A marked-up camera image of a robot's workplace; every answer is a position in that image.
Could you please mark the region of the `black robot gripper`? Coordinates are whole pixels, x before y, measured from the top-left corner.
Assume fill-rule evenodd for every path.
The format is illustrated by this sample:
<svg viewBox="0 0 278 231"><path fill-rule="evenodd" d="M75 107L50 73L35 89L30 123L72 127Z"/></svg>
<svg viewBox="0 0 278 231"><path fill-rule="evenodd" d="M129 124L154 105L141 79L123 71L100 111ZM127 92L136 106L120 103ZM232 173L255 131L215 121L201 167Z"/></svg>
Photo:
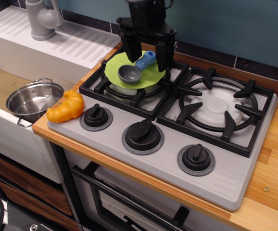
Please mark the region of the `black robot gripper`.
<svg viewBox="0 0 278 231"><path fill-rule="evenodd" d="M129 61L136 61L142 55L141 42L136 34L143 36L168 36L155 45L156 62L159 72L171 69L174 60L173 36L177 30L165 22L166 10L173 6L164 0L128 0L129 17L118 17L116 22L120 25L120 37L124 51Z"/></svg>

